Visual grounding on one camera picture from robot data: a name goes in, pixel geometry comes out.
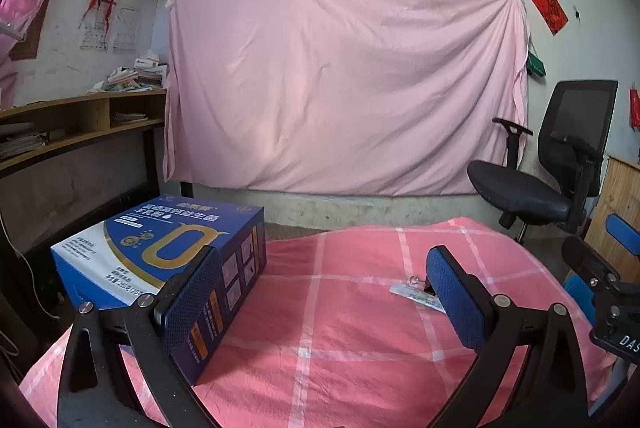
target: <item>poster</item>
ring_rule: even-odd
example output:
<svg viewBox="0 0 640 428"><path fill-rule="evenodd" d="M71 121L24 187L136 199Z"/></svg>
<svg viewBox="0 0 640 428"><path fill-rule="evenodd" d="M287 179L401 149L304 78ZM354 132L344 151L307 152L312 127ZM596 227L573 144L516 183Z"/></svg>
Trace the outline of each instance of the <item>poster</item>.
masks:
<svg viewBox="0 0 640 428"><path fill-rule="evenodd" d="M533 4L538 8L542 18L545 19L546 24L549 26L551 34L555 36L564 27L569 19L562 9L558 0L531 0Z"/></svg>
<svg viewBox="0 0 640 428"><path fill-rule="evenodd" d="M82 43L80 48L83 51L102 51L109 49L110 31L107 32L106 13L107 4L101 4L89 11L82 20Z"/></svg>
<svg viewBox="0 0 640 428"><path fill-rule="evenodd" d="M119 7L112 24L116 30L113 52L133 54L138 51L138 21L140 14L129 7Z"/></svg>

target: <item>pink bedsheet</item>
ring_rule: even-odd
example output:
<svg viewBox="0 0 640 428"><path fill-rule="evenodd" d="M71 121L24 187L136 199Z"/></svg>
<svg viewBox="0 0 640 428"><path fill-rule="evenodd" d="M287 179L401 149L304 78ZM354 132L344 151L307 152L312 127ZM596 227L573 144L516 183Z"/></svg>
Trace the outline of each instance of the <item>pink bedsheet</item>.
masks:
<svg viewBox="0 0 640 428"><path fill-rule="evenodd" d="M242 306L195 391L228 428L424 428L465 375L474 353L448 318L389 292L424 277L426 253L447 246L492 294L517 305L567 305L591 393L611 358L592 345L575 302L525 249L467 218L412 228L364 227L270 242L266 272ZM20 388L55 426L67 335ZM519 351L485 420L498 415ZM132 357L143 407L162 421Z"/></svg>
<svg viewBox="0 0 640 428"><path fill-rule="evenodd" d="M173 1L167 179L470 194L526 124L521 0Z"/></svg>

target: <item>label tag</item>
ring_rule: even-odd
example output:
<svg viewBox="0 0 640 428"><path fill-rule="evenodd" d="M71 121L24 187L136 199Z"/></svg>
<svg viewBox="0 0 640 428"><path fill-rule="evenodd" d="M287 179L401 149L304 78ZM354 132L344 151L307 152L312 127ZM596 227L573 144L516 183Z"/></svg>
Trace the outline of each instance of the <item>label tag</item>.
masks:
<svg viewBox="0 0 640 428"><path fill-rule="evenodd" d="M409 300L413 300L416 303L425 305L427 307L430 307L431 309L436 309L437 311L446 314L444 307L442 306L438 298L436 298L431 294L418 291L416 288L411 287L409 284L405 284L405 283L393 284L389 289L389 291L391 291L393 294L397 294L398 296L404 296Z"/></svg>

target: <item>bed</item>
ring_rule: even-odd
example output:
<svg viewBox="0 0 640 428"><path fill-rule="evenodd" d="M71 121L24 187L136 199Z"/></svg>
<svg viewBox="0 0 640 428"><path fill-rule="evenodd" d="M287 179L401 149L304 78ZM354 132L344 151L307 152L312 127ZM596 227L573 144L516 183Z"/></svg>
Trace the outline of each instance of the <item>bed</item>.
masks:
<svg viewBox="0 0 640 428"><path fill-rule="evenodd" d="M426 254L437 245L446 246L491 294L545 310L564 303L595 398L614 358L591 344L584 314L523 247L468 218L270 242L265 273L196 394L230 428L424 428L475 357L444 314L389 292L411 275L423 278ZM20 386L51 427L67 337ZM523 356L517 350L483 422L500 413ZM124 358L146 413L162 422L135 359L126 353Z"/></svg>

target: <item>chair armrest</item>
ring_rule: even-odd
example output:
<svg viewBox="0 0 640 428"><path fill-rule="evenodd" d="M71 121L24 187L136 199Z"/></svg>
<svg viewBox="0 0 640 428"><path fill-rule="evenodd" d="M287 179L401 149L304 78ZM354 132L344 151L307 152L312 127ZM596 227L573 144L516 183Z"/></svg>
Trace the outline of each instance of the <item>chair armrest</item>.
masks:
<svg viewBox="0 0 640 428"><path fill-rule="evenodd" d="M558 134L558 132L551 133L551 139L559 144L565 144L570 146L578 159L578 163L582 164L581 157L588 157L593 162L602 161L602 155L589 143L580 137L575 135L565 135L564 137Z"/></svg>
<svg viewBox="0 0 640 428"><path fill-rule="evenodd" d="M523 127L521 124L514 123L513 121L509 121L508 119L503 118L493 118L492 121L497 124L501 124L508 134L527 134L533 135L533 132L528 128Z"/></svg>
<svg viewBox="0 0 640 428"><path fill-rule="evenodd" d="M507 131L507 168L518 169L518 152L520 151L520 136L533 135L533 132L522 125L503 118L493 118L492 121L501 124Z"/></svg>
<svg viewBox="0 0 640 428"><path fill-rule="evenodd" d="M558 144L565 144L574 150L578 161L575 174L576 185L567 219L567 231L575 233L584 220L584 203L589 194L589 187L593 181L596 163L602 161L602 155L589 143L574 135L562 136L558 132L551 133L551 140Z"/></svg>

